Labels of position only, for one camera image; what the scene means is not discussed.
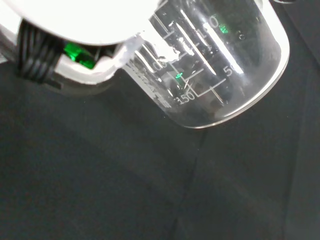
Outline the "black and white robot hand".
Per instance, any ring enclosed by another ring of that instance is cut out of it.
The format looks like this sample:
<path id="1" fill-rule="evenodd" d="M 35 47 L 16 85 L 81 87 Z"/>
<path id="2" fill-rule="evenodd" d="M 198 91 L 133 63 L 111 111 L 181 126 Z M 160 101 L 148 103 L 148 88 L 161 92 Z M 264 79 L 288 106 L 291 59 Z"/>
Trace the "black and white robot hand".
<path id="1" fill-rule="evenodd" d="M 3 0 L 0 60 L 67 96 L 107 90 L 140 48 L 158 0 Z"/>

